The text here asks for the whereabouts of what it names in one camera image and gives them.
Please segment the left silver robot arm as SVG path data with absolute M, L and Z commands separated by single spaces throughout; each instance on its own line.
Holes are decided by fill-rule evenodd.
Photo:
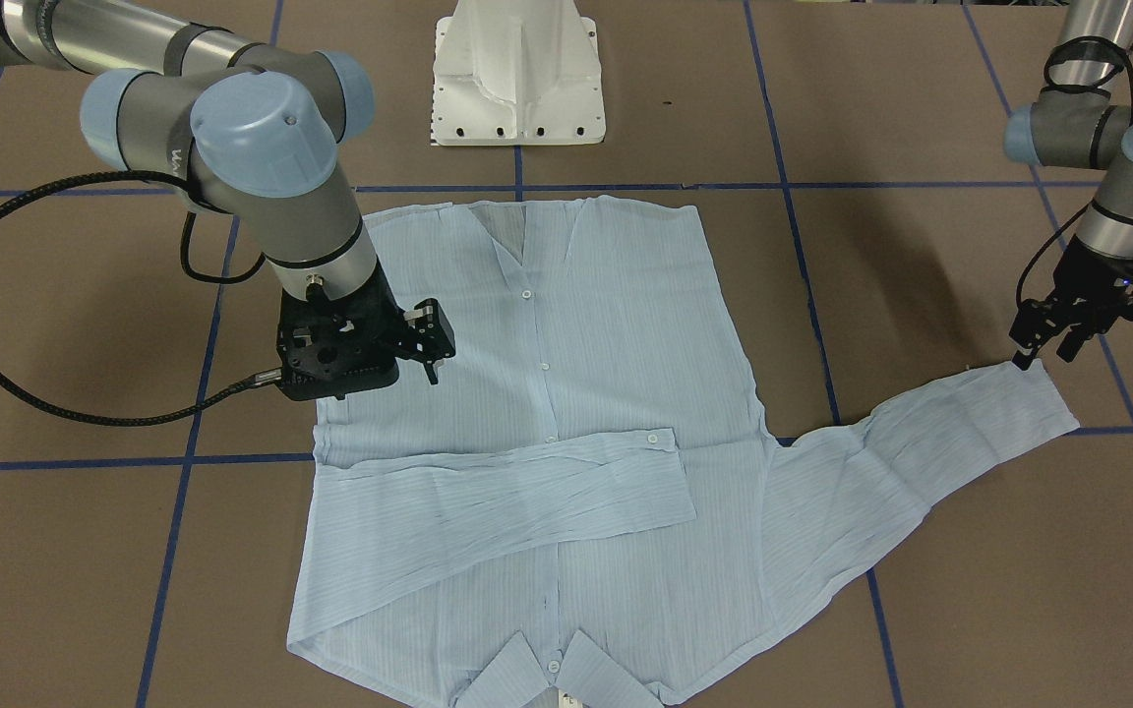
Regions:
M 1074 360 L 1119 319 L 1133 323 L 1133 1 L 1073 1 L 1043 62 L 1043 88 L 1010 116 L 1004 152 L 1031 167 L 1104 174 L 1087 206 L 1056 229 L 1066 239 L 1043 299 L 1016 295 L 1013 364 L 1026 369 L 1049 341 Z

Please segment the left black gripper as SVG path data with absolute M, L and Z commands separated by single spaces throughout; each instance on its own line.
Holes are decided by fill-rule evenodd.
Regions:
M 1053 270 L 1051 295 L 1019 305 L 1010 326 L 1016 346 L 1013 366 L 1030 369 L 1043 346 L 1064 331 L 1056 355 L 1074 362 L 1084 346 L 1116 319 L 1133 323 L 1133 259 L 1099 254 L 1075 238 Z

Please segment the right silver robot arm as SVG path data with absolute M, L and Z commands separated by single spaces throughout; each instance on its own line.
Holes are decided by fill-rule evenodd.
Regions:
M 273 385 L 293 400 L 386 389 L 414 360 L 431 383 L 455 346 L 433 299 L 403 310 L 383 273 L 338 150 L 368 129 L 372 82 L 342 52 L 289 52 L 129 1 L 0 1 L 0 68 L 90 76 L 80 131 L 107 171 L 29 190 L 153 181 L 191 213 L 240 220 L 282 291 Z M 0 385 L 23 400 L 22 386 Z

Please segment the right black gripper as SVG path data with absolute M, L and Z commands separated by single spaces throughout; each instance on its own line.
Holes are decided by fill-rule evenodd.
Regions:
M 457 355 L 452 324 L 437 299 L 404 312 L 383 268 L 351 295 L 332 299 L 307 285 L 303 299 L 280 296 L 276 389 L 291 400 L 346 398 L 397 383 L 400 360 L 421 364 L 438 385 L 442 362 Z

